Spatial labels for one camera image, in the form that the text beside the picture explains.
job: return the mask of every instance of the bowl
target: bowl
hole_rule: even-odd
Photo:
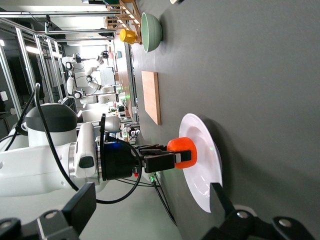
[[[155,50],[162,40],[162,27],[159,20],[149,13],[142,13],[142,45],[145,53]]]

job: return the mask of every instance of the table surface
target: table surface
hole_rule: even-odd
[[[207,117],[232,202],[267,222],[296,218],[320,238],[320,2],[137,4],[163,28],[155,51],[132,46],[145,141],[178,137],[187,113]],[[141,71],[158,72],[160,126],[144,110]],[[194,201],[182,170],[162,176],[183,239],[200,239],[214,216]]]

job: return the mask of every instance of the screw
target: screw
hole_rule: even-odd
[[[57,214],[56,211],[49,212],[47,215],[45,215],[45,218],[52,219],[56,214]]]
[[[249,217],[248,213],[246,213],[245,211],[238,211],[236,215],[242,219],[247,219]]]
[[[291,222],[287,219],[280,219],[279,223],[286,228],[291,228],[292,226]]]
[[[5,221],[0,224],[0,229],[5,229],[11,225],[11,221]]]

